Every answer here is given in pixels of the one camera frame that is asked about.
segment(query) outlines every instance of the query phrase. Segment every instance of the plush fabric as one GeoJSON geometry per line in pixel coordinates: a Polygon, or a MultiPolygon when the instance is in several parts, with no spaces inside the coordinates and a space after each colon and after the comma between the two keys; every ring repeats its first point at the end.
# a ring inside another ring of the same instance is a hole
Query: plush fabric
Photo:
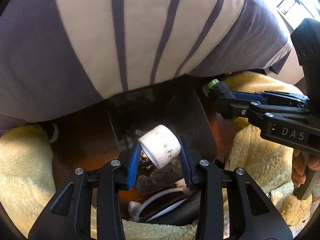
{"type": "MultiPolygon", "coordinates": [[[[231,89],[245,92],[265,89],[299,92],[294,86],[259,74],[239,74],[229,77],[227,83],[231,89]]],[[[310,216],[311,201],[299,201],[292,196],[289,186],[281,187],[290,182],[292,149],[265,141],[259,134],[258,128],[247,125],[236,135],[226,168],[245,168],[265,193],[271,191],[271,199],[291,229],[300,228],[303,226],[301,223],[310,216]]],[[[15,128],[0,138],[0,188],[1,203],[15,225],[27,236],[55,192],[52,150],[49,139],[39,126],[15,128]]],[[[226,195],[224,199],[224,210],[227,211],[226,195]]],[[[196,232],[196,223],[176,227],[123,221],[123,225],[127,240],[192,240],[196,232]]],[[[95,209],[92,209],[91,231],[92,237],[96,238],[95,209]]]]}

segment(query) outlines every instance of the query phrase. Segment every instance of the bed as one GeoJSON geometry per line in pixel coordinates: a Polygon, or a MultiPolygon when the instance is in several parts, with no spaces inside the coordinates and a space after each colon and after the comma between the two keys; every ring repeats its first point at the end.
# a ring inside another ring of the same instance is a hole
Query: bed
{"type": "Polygon", "coordinates": [[[5,132],[184,74],[277,73],[292,42],[264,0],[10,0],[0,48],[5,132]]]}

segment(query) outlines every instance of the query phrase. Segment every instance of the white bandage roll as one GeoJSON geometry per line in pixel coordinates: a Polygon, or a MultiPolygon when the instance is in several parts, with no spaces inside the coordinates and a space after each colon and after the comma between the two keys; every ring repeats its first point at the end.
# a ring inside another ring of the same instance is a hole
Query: white bandage roll
{"type": "Polygon", "coordinates": [[[145,154],[158,169],[166,166],[181,151],[178,139],[164,125],[158,125],[146,133],[139,142],[145,154]]]}

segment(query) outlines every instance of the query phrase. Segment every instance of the beige panel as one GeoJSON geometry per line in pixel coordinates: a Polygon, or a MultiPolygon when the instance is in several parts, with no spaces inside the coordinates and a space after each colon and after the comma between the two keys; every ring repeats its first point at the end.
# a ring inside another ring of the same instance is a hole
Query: beige panel
{"type": "Polygon", "coordinates": [[[122,92],[111,0],[56,0],[72,47],[103,98],[122,92]]]}
{"type": "Polygon", "coordinates": [[[180,0],[172,33],[165,46],[155,82],[173,78],[195,44],[217,0],[180,0]]]}
{"type": "Polygon", "coordinates": [[[124,0],[129,90],[147,86],[171,0],[124,0]]]}
{"type": "Polygon", "coordinates": [[[217,46],[237,20],[243,4],[244,0],[224,0],[219,16],[198,50],[182,68],[180,75],[189,73],[193,70],[204,60],[214,47],[217,46]]]}

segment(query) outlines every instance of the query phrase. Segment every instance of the bedding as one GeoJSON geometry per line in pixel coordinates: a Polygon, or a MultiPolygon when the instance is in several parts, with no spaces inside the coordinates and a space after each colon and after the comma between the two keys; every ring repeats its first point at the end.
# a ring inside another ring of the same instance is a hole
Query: bedding
{"type": "Polygon", "coordinates": [[[0,16],[0,130],[184,74],[279,71],[291,47],[264,0],[10,0],[0,16]]]}

